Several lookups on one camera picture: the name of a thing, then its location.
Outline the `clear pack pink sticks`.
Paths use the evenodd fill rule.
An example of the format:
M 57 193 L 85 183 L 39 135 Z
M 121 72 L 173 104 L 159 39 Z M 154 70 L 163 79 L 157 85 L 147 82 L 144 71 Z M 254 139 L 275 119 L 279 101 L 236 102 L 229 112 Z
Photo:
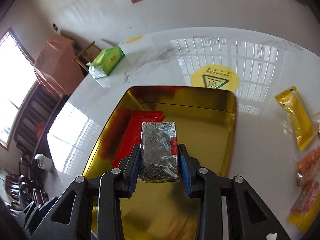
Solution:
M 315 204 L 318 195 L 319 182 L 313 179 L 303 186 L 299 197 L 290 211 L 300 215 L 306 215 Z

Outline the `white handheld device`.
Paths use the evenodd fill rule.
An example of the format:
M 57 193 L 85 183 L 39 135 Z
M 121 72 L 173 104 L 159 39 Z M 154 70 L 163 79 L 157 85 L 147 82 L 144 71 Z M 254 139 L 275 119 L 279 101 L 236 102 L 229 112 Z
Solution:
M 52 172 L 52 170 L 54 169 L 54 163 L 52 159 L 49 159 L 43 154 L 39 154 L 39 153 L 36 154 L 34 156 L 34 160 L 37 162 L 38 167 L 42 170 L 45 170 L 47 172 Z

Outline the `gold packet with bird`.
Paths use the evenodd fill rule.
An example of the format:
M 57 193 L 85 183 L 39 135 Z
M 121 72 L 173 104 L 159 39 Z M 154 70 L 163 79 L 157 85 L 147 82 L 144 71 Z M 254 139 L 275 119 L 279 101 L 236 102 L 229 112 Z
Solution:
M 319 198 L 313 203 L 295 203 L 290 210 L 287 221 L 306 233 L 319 213 Z

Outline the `green tissue pack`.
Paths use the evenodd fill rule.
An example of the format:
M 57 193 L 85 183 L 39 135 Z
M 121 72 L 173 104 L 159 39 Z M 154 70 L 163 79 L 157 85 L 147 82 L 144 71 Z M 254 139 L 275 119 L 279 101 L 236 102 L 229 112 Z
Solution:
M 110 75 L 125 54 L 119 46 L 102 50 L 99 55 L 89 62 L 88 71 L 94 79 L 101 79 Z

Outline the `silver speckled snack block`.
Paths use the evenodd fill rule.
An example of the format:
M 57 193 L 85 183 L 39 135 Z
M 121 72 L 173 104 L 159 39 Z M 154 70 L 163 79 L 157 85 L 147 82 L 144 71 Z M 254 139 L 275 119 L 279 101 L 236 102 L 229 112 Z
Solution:
M 179 181 L 178 143 L 174 122 L 144 122 L 140 138 L 139 178 L 146 183 Z

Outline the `dark wooden bench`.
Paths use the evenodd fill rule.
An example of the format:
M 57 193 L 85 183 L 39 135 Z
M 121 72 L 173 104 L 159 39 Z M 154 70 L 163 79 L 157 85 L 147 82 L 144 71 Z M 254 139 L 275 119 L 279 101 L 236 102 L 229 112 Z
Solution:
M 33 85 L 22 103 L 14 130 L 14 141 L 22 155 L 18 172 L 5 178 L 5 191 L 18 211 L 32 201 L 43 204 L 65 189 L 57 170 L 40 169 L 34 157 L 42 154 L 52 158 L 47 134 L 68 99 L 68 95 L 56 99 L 43 85 Z

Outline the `small bamboo chair left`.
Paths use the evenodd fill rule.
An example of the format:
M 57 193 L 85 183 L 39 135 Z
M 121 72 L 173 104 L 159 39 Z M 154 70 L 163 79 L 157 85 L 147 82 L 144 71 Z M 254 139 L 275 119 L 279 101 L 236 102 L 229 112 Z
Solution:
M 89 73 L 89 66 L 87 64 L 92 63 L 101 52 L 102 49 L 93 41 L 86 48 L 76 54 L 73 62 L 77 63 L 86 73 Z

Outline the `gold packet with silver strip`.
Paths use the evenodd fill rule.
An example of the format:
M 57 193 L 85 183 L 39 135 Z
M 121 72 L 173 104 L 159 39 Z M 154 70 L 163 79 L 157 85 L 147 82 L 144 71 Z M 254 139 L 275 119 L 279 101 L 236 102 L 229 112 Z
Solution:
M 277 104 L 289 115 L 296 144 L 300 151 L 305 150 L 316 137 L 319 129 L 312 120 L 300 92 L 295 86 L 276 95 Z

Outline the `gold red tin box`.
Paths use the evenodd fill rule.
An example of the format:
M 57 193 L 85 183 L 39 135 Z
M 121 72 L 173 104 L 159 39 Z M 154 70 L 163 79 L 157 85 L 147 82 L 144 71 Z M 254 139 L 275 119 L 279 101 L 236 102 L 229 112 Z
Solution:
M 117 167 L 135 144 L 142 170 L 129 199 L 120 200 L 125 239 L 194 239 L 200 201 L 179 174 L 178 145 L 226 177 L 233 155 L 237 99 L 221 89 L 134 86 L 117 101 L 84 168 L 95 178 Z

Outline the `side window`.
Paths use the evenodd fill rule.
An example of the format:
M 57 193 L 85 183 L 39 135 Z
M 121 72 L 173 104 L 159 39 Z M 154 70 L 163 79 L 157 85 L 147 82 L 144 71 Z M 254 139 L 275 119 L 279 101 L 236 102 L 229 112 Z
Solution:
M 12 30 L 1 37 L 1 146 L 7 149 L 14 124 L 36 76 L 33 63 L 18 44 Z

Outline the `red snack packet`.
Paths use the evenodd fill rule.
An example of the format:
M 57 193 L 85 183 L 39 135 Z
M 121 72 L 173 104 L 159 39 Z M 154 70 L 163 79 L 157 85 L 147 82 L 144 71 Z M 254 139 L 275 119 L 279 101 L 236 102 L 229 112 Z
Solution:
M 162 111 L 140 111 L 130 110 L 130 119 L 122 136 L 117 153 L 112 161 L 111 167 L 118 167 L 121 160 L 128 157 L 135 144 L 140 144 L 142 132 L 142 123 L 144 122 L 162 122 L 164 114 Z

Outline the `yellow edge sticker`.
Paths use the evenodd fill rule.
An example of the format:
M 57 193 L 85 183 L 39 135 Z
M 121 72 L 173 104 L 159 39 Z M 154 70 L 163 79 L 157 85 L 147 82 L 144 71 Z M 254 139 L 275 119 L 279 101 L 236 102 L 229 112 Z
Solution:
M 126 40 L 123 44 L 131 44 L 133 42 L 137 42 L 139 41 L 141 38 L 143 38 L 144 36 L 143 35 L 139 35 L 139 36 L 136 36 L 136 37 L 132 37 L 132 38 L 129 38 L 128 40 Z

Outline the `pink covered cabinet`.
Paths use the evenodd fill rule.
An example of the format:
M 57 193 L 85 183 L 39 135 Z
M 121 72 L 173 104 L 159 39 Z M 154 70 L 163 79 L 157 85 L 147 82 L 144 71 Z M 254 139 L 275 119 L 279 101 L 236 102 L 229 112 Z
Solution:
M 55 34 L 47 40 L 34 63 L 38 82 L 56 99 L 71 95 L 84 79 L 74 58 L 73 41 Z

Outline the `round yellow warning sticker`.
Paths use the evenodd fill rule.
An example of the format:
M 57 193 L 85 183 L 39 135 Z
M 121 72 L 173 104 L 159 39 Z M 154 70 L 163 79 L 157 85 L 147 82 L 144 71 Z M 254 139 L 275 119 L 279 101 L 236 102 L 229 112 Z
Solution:
M 194 87 L 235 92 L 239 87 L 239 78 L 236 72 L 229 67 L 209 64 L 196 70 L 191 76 L 190 83 Z

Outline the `wall switch plate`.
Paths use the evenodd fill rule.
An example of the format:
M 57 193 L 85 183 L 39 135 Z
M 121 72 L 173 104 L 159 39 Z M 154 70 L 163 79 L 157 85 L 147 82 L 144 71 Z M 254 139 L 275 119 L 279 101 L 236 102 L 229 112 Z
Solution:
M 55 23 L 53 23 L 53 28 L 54 28 L 55 31 L 58 31 L 58 27 L 57 27 L 57 25 Z

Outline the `clear bag orange crackers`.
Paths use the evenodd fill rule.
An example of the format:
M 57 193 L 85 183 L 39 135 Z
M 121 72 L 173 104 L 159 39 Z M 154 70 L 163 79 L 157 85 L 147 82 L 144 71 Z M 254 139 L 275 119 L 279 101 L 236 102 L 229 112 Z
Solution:
M 319 147 L 296 162 L 297 185 L 304 186 L 319 172 Z

